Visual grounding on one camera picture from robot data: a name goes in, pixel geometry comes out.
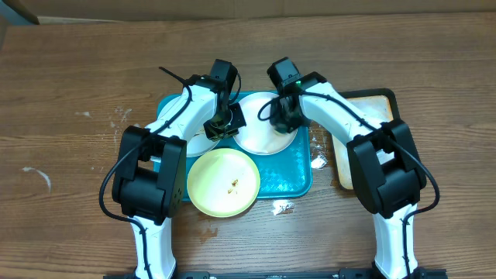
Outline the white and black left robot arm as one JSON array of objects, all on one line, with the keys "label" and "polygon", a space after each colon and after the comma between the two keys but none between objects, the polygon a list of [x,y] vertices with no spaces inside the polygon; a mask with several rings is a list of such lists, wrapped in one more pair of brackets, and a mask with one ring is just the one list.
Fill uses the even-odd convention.
[{"label": "white and black left robot arm", "polygon": [[104,181],[113,183],[120,221],[131,224],[137,265],[132,278],[173,278],[177,262],[171,248],[171,219],[181,206],[187,180],[187,145],[203,129],[208,140],[233,137],[245,126],[231,98],[240,80],[232,63],[217,59],[209,74],[181,78],[183,92],[146,128],[129,126],[119,155]]}]

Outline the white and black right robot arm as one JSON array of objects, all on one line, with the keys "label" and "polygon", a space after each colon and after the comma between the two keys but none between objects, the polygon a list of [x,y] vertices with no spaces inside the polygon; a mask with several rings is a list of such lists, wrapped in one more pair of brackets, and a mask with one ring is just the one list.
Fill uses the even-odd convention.
[{"label": "white and black right robot arm", "polygon": [[287,57],[272,63],[267,74],[277,89],[265,105],[276,131],[290,133],[314,121],[346,146],[353,190],[374,219],[376,272],[383,278],[419,276],[411,222],[426,175],[408,126],[369,116],[321,74],[303,75]]}]

